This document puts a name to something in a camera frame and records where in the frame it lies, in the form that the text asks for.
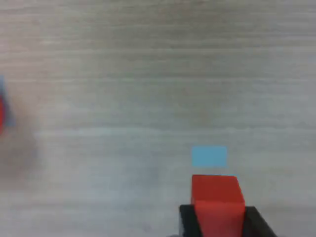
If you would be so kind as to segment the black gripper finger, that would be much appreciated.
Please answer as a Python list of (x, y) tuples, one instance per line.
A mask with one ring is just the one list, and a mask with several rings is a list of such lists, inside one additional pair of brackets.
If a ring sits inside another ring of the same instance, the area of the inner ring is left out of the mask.
[(254, 206), (245, 208), (242, 237), (277, 237), (260, 212)]
[(202, 237), (194, 206), (183, 204), (179, 206), (179, 236)]

